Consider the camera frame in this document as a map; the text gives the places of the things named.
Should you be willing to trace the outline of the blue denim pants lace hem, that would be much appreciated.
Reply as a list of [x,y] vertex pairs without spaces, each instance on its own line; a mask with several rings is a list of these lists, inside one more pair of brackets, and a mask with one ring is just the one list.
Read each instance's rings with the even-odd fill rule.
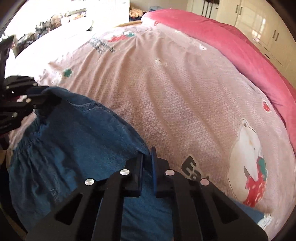
[[174,240],[171,201],[154,193],[151,149],[102,104],[50,87],[61,102],[37,109],[9,169],[12,205],[28,233],[87,179],[100,181],[143,155],[142,191],[125,197],[120,240]]

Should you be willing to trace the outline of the pink strawberry print bedsheet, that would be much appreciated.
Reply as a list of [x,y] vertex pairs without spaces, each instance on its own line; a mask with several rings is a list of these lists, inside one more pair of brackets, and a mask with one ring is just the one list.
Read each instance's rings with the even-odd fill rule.
[[[295,155],[268,97],[214,47],[174,29],[116,28],[20,75],[85,96],[188,179],[210,179],[274,238],[295,205]],[[15,150],[34,113],[11,136]]]

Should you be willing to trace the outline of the white dresser cabinet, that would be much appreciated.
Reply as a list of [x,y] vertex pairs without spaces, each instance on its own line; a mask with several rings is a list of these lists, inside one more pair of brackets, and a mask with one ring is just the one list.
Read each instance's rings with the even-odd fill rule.
[[128,22],[130,1],[26,1],[4,31],[13,35],[20,51],[46,33],[69,24],[85,30]]

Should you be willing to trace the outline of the pink plush quilt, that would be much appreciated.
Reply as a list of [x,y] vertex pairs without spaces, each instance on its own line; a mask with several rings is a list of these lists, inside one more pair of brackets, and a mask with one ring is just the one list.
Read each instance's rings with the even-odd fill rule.
[[268,97],[295,146],[295,89],[243,33],[231,25],[179,9],[151,11],[141,20],[155,27],[162,24],[181,31],[218,49]]

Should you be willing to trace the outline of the white glossy wardrobe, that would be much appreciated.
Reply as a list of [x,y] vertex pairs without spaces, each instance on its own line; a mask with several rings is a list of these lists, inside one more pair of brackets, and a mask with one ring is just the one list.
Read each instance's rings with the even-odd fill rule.
[[240,30],[266,51],[280,69],[290,64],[295,40],[280,15],[267,1],[188,1],[187,10]]

